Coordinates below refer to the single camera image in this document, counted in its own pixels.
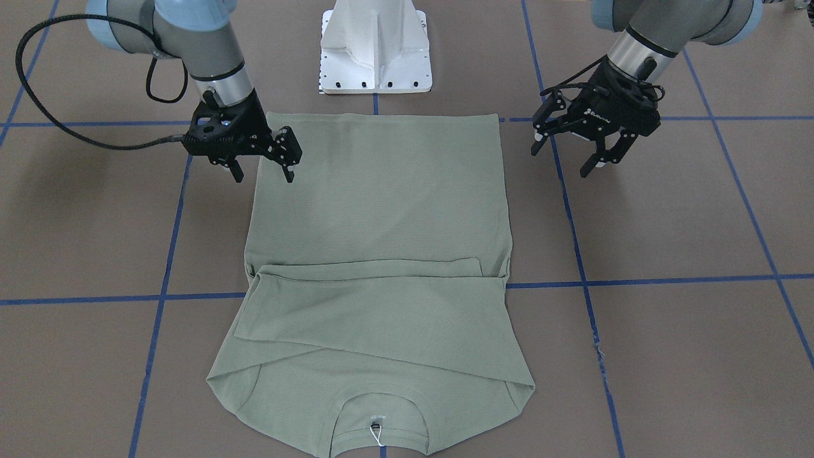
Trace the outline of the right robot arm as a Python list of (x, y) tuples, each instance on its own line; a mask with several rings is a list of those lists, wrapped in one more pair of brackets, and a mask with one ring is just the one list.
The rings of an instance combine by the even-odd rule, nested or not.
[(279, 164), (286, 180), (302, 150), (290, 127), (268, 127), (256, 87), (230, 23), (235, 1), (89, 1), (86, 21), (96, 40), (114, 50), (157, 59), (177, 58), (194, 82), (200, 103), (180, 142), (192, 156), (205, 156), (244, 174), (241, 155)]

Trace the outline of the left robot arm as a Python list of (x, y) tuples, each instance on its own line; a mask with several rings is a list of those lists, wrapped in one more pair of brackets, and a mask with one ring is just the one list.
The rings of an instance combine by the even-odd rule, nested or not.
[[(541, 91), (532, 117), (537, 155), (556, 134), (575, 134), (594, 144), (579, 169), (618, 164), (640, 137), (661, 125), (660, 76), (688, 43), (732, 45), (761, 23), (761, 1), (594, 1), (592, 21), (618, 38), (582, 72)], [(582, 73), (589, 73), (581, 81)]]

